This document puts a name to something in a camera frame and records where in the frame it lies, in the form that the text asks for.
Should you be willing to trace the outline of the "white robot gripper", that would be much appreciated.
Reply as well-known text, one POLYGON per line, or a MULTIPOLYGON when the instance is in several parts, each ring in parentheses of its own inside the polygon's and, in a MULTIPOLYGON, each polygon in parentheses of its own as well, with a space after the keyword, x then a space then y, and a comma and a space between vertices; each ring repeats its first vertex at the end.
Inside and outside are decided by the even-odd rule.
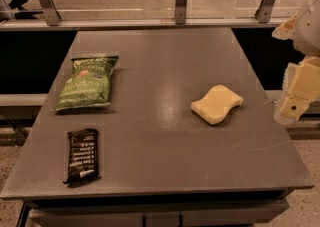
POLYGON ((307 0, 298 14, 274 29, 272 37, 292 40, 294 48, 306 56, 285 69, 282 93, 275 106, 274 120, 289 125, 309 109, 320 96, 320 0, 307 0))

